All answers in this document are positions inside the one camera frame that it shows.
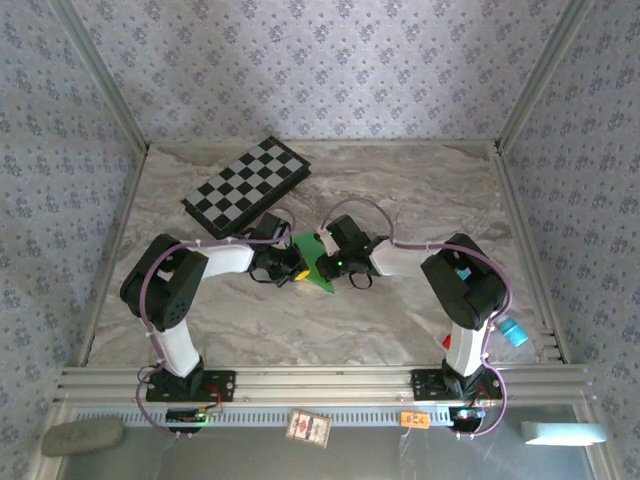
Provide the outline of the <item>wide aluminium profile rail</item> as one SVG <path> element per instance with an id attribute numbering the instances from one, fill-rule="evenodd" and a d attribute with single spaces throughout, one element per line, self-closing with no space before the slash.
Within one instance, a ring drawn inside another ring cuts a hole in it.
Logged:
<path id="1" fill-rule="evenodd" d="M 235 406 L 398 406 L 413 402 L 407 366 L 237 367 Z M 598 399 L 591 372 L 571 364 L 501 365 L 508 400 L 564 405 Z M 134 403 L 135 368 L 67 368 L 54 401 L 75 406 Z"/>

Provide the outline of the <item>aluminium frame post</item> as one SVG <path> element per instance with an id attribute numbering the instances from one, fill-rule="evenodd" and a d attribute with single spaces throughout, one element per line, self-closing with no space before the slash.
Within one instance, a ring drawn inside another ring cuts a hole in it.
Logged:
<path id="1" fill-rule="evenodd" d="M 70 42 L 77 50 L 85 67 L 104 97 L 114 118 L 135 151 L 145 156 L 148 142 L 138 126 L 132 110 L 118 87 L 114 75 L 102 58 L 89 30 L 71 0 L 47 0 L 55 12 Z"/>
<path id="2" fill-rule="evenodd" d="M 595 0 L 567 0 L 496 139 L 500 154 L 514 144 L 594 3 Z"/>

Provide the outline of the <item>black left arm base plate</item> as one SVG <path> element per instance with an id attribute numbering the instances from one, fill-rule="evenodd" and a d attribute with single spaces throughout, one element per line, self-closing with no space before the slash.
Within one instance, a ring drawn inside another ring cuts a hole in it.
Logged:
<path id="1" fill-rule="evenodd" d="M 232 402 L 236 372 L 232 370 L 193 371 L 181 378 L 162 370 L 148 380 L 147 402 L 213 403 Z"/>

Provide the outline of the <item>grey oval stone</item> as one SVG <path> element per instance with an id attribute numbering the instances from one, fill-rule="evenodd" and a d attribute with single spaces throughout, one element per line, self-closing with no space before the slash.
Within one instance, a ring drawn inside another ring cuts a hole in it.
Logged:
<path id="1" fill-rule="evenodd" d="M 91 453 L 116 446 L 124 433 L 117 416 L 104 416 L 67 422 L 49 428 L 40 451 L 47 458 Z"/>

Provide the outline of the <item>small red card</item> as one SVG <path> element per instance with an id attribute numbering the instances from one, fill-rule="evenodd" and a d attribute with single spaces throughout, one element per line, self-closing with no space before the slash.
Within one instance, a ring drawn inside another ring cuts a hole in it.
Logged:
<path id="1" fill-rule="evenodd" d="M 332 419 L 329 416 L 294 409 L 290 412 L 285 437 L 307 445 L 326 448 Z"/>

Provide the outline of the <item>aluminium side rail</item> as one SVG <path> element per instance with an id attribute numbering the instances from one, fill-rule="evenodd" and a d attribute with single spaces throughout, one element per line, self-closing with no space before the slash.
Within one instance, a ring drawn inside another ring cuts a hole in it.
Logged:
<path id="1" fill-rule="evenodd" d="M 560 318 L 556 312 L 548 282 L 544 275 L 534 237 L 529 227 L 524 206 L 518 196 L 508 162 L 498 146 L 492 144 L 489 154 L 495 166 L 497 183 L 515 237 L 516 249 L 527 282 L 537 318 L 544 327 L 543 357 L 548 363 L 572 362 Z"/>
<path id="2" fill-rule="evenodd" d="M 86 320 L 87 323 L 83 330 L 82 342 L 73 361 L 74 366 L 84 367 L 87 364 L 95 338 L 98 320 L 100 318 L 105 298 L 108 293 L 109 284 L 117 262 L 118 250 L 124 237 L 124 232 L 129 220 L 131 208 L 139 186 L 149 148 L 149 143 L 143 145 L 142 150 L 136 158 L 134 169 L 125 182 L 124 197 L 116 210 L 116 215 L 114 216 L 112 227 L 107 238 L 106 253 L 102 257 L 103 263 L 100 264 L 98 270 L 99 275 L 97 277 L 98 283 L 95 290 L 95 296 L 83 312 L 83 319 Z"/>

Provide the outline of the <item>white foam block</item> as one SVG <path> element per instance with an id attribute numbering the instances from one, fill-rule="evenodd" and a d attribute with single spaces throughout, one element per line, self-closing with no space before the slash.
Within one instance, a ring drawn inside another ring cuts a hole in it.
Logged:
<path id="1" fill-rule="evenodd" d="M 528 445 L 586 447 L 608 440 L 606 428 L 596 423 L 522 422 L 521 429 Z"/>

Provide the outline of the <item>black white folded chessboard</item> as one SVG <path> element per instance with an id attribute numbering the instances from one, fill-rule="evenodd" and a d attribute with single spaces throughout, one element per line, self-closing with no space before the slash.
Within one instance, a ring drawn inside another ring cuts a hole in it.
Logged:
<path id="1" fill-rule="evenodd" d="M 237 234 L 311 174 L 311 164 L 270 136 L 182 200 L 216 239 Z"/>

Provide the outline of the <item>blue cylindrical bottle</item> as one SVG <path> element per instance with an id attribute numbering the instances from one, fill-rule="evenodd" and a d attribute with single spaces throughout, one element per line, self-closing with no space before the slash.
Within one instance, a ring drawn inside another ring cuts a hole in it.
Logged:
<path id="1" fill-rule="evenodd" d="M 498 325 L 498 329 L 514 347 L 520 347 L 529 339 L 526 331 L 513 317 L 503 320 Z"/>

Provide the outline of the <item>small circuit board with LED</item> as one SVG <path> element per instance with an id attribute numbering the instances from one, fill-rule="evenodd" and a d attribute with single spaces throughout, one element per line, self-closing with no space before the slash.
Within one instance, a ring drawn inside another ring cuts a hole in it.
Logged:
<path id="1" fill-rule="evenodd" d="M 165 414 L 165 423 L 172 433 L 197 433 L 222 412 L 222 408 L 215 406 L 170 408 Z"/>
<path id="2" fill-rule="evenodd" d="M 453 422 L 451 430 L 461 434 L 474 434 L 481 428 L 486 412 L 476 407 L 451 407 L 449 416 Z"/>

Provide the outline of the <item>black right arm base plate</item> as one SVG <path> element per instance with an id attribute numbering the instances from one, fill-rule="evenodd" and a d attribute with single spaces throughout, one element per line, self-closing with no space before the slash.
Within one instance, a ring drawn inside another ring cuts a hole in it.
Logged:
<path id="1" fill-rule="evenodd" d="M 463 377 L 448 369 L 414 369 L 410 384 L 416 401 L 502 399 L 503 392 L 497 376 L 484 368 Z"/>

